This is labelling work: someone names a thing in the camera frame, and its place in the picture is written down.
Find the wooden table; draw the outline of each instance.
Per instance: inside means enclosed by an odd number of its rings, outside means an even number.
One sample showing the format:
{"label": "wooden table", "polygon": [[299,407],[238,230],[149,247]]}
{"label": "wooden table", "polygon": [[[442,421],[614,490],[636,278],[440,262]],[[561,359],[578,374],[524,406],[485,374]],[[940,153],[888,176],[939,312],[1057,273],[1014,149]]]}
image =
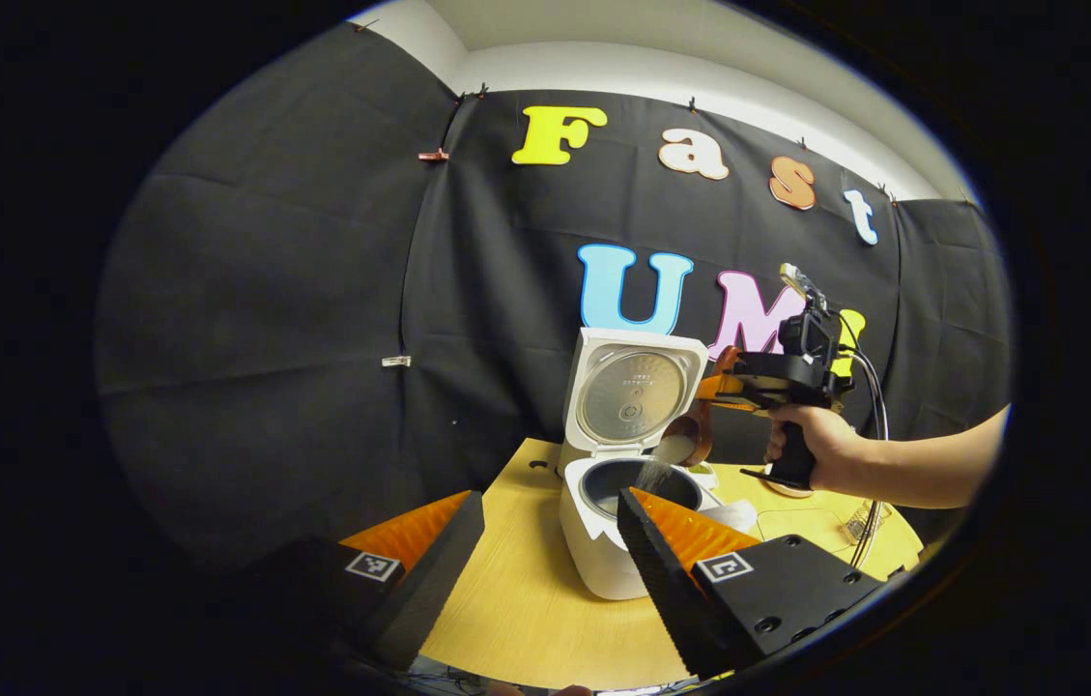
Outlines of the wooden table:
{"label": "wooden table", "polygon": [[[579,579],[559,521],[563,482],[548,467],[528,466],[552,463],[560,449],[524,441],[489,487],[487,529],[422,656],[501,682],[546,688],[582,683],[607,691],[687,679],[651,599],[600,599]],[[789,497],[739,472],[739,464],[714,468],[719,481],[714,493],[722,503],[745,499],[756,507],[753,537],[796,532],[850,561],[854,547],[841,527],[862,499],[828,492]],[[885,507],[862,568],[879,580],[899,565],[913,567],[922,550],[901,514]]]}

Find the black fabric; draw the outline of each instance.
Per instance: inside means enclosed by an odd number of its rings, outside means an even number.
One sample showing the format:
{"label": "black fabric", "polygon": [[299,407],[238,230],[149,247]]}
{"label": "black fabric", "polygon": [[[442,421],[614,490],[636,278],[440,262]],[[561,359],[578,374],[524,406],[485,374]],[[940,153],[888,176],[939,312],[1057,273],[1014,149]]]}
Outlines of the black fabric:
{"label": "black fabric", "polygon": [[341,25],[211,107],[131,204],[99,297],[99,393],[131,488],[205,567],[441,496],[400,454],[401,374],[381,358],[401,352],[431,176],[417,154],[454,100]]}
{"label": "black fabric", "polygon": [[[884,391],[894,440],[952,435],[1011,400],[1017,343],[1010,278],[1000,243],[978,207],[902,201],[901,295]],[[925,543],[960,511],[900,507]]]}

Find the hand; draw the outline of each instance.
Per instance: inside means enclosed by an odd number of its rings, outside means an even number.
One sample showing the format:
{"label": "hand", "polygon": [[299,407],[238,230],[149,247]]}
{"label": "hand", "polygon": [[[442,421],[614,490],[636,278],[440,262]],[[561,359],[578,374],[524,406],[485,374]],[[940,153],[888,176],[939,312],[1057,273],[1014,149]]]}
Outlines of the hand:
{"label": "hand", "polygon": [[802,427],[802,439],[816,458],[816,466],[811,471],[811,488],[814,490],[829,490],[828,485],[837,477],[867,458],[868,441],[831,410],[787,404],[770,409],[769,416],[774,419],[774,430],[769,433],[766,461],[772,463],[781,458],[781,448],[784,446],[781,424],[788,421],[799,423]]}
{"label": "hand", "polygon": [[[489,682],[489,696],[524,696],[524,692],[518,691],[508,683]],[[587,686],[567,686],[561,692],[554,692],[554,696],[592,696],[592,691]]]}

